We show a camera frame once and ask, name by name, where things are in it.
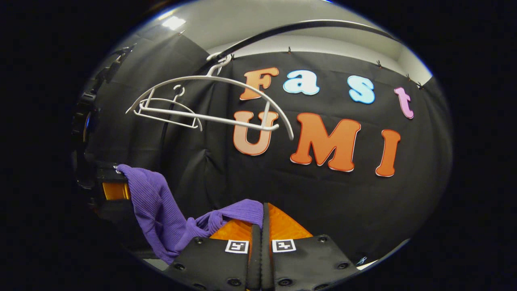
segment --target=light blue letter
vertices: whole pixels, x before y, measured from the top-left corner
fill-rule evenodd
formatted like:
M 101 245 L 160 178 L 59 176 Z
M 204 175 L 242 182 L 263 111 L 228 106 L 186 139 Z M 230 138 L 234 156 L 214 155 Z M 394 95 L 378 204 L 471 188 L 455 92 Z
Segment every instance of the light blue letter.
M 288 93 L 300 93 L 314 95 L 320 91 L 316 86 L 316 74 L 307 70 L 292 71 L 287 74 L 289 80 L 284 83 L 284 90 Z
M 352 88 L 348 93 L 353 101 L 365 104 L 372 104 L 375 101 L 372 81 L 360 76 L 350 76 L 347 82 Z

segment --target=orange letter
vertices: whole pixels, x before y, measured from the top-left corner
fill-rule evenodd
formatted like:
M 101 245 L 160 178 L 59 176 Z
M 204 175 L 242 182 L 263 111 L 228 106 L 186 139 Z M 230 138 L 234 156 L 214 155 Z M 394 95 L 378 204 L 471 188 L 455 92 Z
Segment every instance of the orange letter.
M 391 177 L 395 174 L 395 154 L 397 153 L 397 143 L 400 141 L 400 134 L 394 130 L 385 129 L 382 132 L 384 137 L 384 152 L 381 164 L 375 173 L 381 177 Z
M 309 156 L 309 149 L 312 145 L 318 166 L 323 165 L 335 149 L 334 158 L 328 162 L 328 167 L 343 172 L 354 170 L 352 157 L 354 156 L 355 138 L 361 130 L 359 122 L 342 119 L 334 131 L 328 135 L 319 115 L 300 113 L 297 119 L 301 123 L 300 141 L 296 153 L 291 155 L 291 162 L 302 165 L 310 164 L 312 158 Z
M 256 71 L 249 71 L 246 74 L 244 74 L 244 76 L 246 77 L 247 85 L 259 90 L 260 85 L 262 85 L 262 88 L 267 89 L 269 85 L 271 85 L 271 76 L 277 76 L 278 73 L 278 69 L 273 67 Z M 260 95 L 251 91 L 248 88 L 246 88 L 244 90 L 244 93 L 240 95 L 241 100 L 250 100 L 256 98 L 260 98 Z
M 250 111 L 237 111 L 233 117 L 237 121 L 242 121 L 248 123 L 250 119 L 253 117 L 253 113 Z M 258 114 L 258 118 L 262 120 L 264 117 L 264 113 L 260 112 Z M 273 121 L 278 119 L 278 113 L 276 112 L 267 112 L 267 120 L 266 120 L 266 126 L 272 126 Z M 269 147 L 269 141 L 271 139 L 271 132 L 266 130 L 260 131 L 260 137 L 258 139 L 258 142 L 255 144 L 249 143 L 247 135 L 248 134 L 248 128 L 241 125 L 235 125 L 234 131 L 233 131 L 233 145 L 235 148 L 246 155 L 250 156 L 257 156 L 260 154 L 263 154 L 267 148 Z

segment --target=purple ribbed fabric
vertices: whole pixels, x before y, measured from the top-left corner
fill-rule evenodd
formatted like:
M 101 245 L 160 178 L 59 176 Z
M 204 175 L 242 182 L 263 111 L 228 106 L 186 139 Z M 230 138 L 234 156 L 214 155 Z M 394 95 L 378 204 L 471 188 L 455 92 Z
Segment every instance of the purple ribbed fabric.
M 154 253 L 171 264 L 194 237 L 210 237 L 231 219 L 257 224 L 262 229 L 262 203 L 244 199 L 187 220 L 174 200 L 165 177 L 142 168 L 118 165 L 128 178 L 134 214 Z

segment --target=ceiling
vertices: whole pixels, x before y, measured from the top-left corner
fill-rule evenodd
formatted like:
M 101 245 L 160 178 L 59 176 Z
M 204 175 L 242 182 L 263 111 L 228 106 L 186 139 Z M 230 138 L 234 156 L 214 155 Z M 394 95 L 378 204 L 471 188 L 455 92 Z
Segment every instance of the ceiling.
M 177 30 L 184 31 L 185 36 L 205 50 L 304 20 L 346 20 L 383 30 L 368 19 L 323 0 L 200 0 L 173 9 L 171 16 L 184 19 L 185 24 Z M 346 41 L 382 53 L 395 61 L 402 51 L 402 45 L 394 40 L 351 28 L 309 28 L 283 35 Z

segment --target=white plastic hanger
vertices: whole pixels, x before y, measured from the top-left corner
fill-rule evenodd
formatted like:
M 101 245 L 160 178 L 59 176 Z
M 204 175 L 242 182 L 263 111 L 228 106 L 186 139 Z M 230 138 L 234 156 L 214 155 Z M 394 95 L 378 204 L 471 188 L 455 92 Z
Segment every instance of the white plastic hanger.
M 207 58 L 207 60 L 210 60 L 212 57 L 214 57 L 217 54 L 219 54 L 219 53 L 215 53 L 215 54 L 210 55 Z M 228 78 L 221 78 L 221 77 L 212 76 L 212 74 L 214 73 L 214 71 L 217 68 L 221 68 L 221 67 L 227 65 L 231 61 L 231 59 L 232 58 L 231 58 L 230 55 L 226 56 L 226 58 L 221 60 L 221 63 L 212 66 L 210 68 L 210 70 L 208 71 L 208 74 L 205 75 L 205 76 L 179 77 L 179 78 L 174 78 L 174 79 L 171 79 L 171 80 L 167 80 L 165 82 L 161 82 L 161 83 L 159 83 L 157 85 L 154 85 L 153 87 L 151 87 L 149 90 L 145 91 L 142 95 L 140 95 L 140 97 L 138 97 L 136 99 L 136 101 L 133 103 L 133 105 L 126 111 L 126 114 L 128 112 L 130 112 L 130 111 L 133 111 L 134 114 L 136 114 L 138 116 L 142 116 L 142 117 L 146 117 L 146 118 L 150 118 L 150 119 L 154 119 L 154 120 L 159 120 L 159 121 L 164 121 L 164 122 L 169 122 L 169 123 L 173 123 L 173 124 L 177 124 L 177 125 L 181 125 L 181 126 L 185 126 L 185 127 L 189 127 L 189 128 L 198 128 L 198 125 L 199 125 L 200 131 L 203 130 L 203 128 L 201 127 L 200 119 L 209 120 L 209 121 L 215 121 L 215 122 L 220 122 L 220 123 L 225 123 L 225 124 L 231 124 L 231 125 L 240 125 L 240 126 L 245 126 L 245 127 L 252 128 L 252 129 L 272 131 L 272 130 L 276 130 L 279 127 L 279 125 L 275 124 L 273 126 L 265 126 L 266 125 L 266 120 L 267 120 L 266 116 L 267 116 L 267 113 L 269 112 L 269 107 L 271 105 L 278 112 L 278 115 L 283 120 L 283 122 L 284 122 L 284 124 L 286 126 L 286 129 L 287 129 L 287 134 L 289 135 L 289 139 L 293 140 L 294 139 L 293 128 L 291 127 L 291 124 L 290 124 L 289 120 L 285 116 L 285 113 L 282 111 L 282 109 L 280 109 L 280 107 L 269 96 L 267 96 L 263 92 L 255 89 L 252 86 L 249 86 L 247 84 L 244 84 L 244 83 L 232 80 L 232 79 L 228 79 Z M 169 103 L 178 104 L 181 107 L 187 109 L 189 112 L 181 112 L 181 111 L 177 111 L 177 110 L 166 110 L 166 109 L 157 109 L 157 108 L 150 108 L 149 107 L 149 103 L 151 101 L 151 98 L 153 97 L 153 94 L 154 94 L 156 88 L 164 86 L 164 85 L 167 85 L 167 84 L 170 84 L 170 83 L 186 81 L 186 80 L 212 80 L 212 81 L 219 81 L 219 82 L 233 84 L 233 85 L 245 88 L 245 89 L 250 89 L 251 91 L 259 94 L 261 97 L 266 99 L 266 106 L 264 108 L 264 119 L 262 120 L 262 124 L 261 125 L 256 125 L 256 124 L 250 124 L 250 123 L 246 123 L 246 122 L 242 122 L 242 121 L 236 121 L 236 120 L 230 120 L 230 119 L 225 119 L 225 118 L 212 117 L 212 116 L 209 116 L 209 115 L 194 113 L 190 108 L 188 108 L 187 106 L 185 106 L 185 105 L 183 105 L 181 103 L 178 103 L 176 101 L 176 98 L 178 96 L 182 96 L 183 95 L 183 93 L 185 92 L 185 88 L 182 88 L 182 92 L 180 94 L 177 94 L 176 96 L 174 96 L 174 100 L 163 99 L 163 98 L 153 98 L 153 100 L 166 101 L 166 102 L 169 102 Z M 166 119 L 162 119 L 162 118 L 152 117 L 152 116 L 149 116 L 149 115 L 146 115 L 146 114 L 142 114 L 141 113 L 142 111 L 144 111 L 144 112 L 146 112 L 146 111 L 147 112 L 158 112 L 158 113 L 166 113 L 166 114 L 171 114 L 171 115 L 191 117 L 191 118 L 194 118 L 194 121 L 192 122 L 192 125 L 189 125 L 189 124 L 174 122 L 174 121 L 170 121 L 170 120 L 166 120 Z

